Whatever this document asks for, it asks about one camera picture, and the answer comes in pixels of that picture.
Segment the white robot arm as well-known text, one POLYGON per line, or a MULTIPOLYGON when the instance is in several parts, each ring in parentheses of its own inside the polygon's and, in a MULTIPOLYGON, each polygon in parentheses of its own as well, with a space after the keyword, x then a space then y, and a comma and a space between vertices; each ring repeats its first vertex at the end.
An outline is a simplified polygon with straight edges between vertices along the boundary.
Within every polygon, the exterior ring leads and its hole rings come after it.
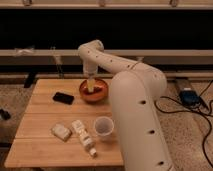
POLYGON ((125 171, 175 171, 155 108, 167 88, 165 74, 105 53, 99 40, 80 45, 78 54, 87 77, 95 76, 99 67, 113 74, 109 103, 125 171))

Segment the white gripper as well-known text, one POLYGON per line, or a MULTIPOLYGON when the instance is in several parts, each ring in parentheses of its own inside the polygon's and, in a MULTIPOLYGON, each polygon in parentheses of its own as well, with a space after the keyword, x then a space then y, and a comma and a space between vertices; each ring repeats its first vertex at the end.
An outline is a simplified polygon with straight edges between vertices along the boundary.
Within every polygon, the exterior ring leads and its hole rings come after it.
MULTIPOLYGON (((95 63, 92 62, 84 62, 83 63, 83 73, 86 77, 92 77, 95 76, 98 72, 98 66, 95 63)), ((90 79, 87 79, 87 88, 88 92, 94 91, 95 87, 95 79, 91 79, 91 88, 90 88, 90 79)))

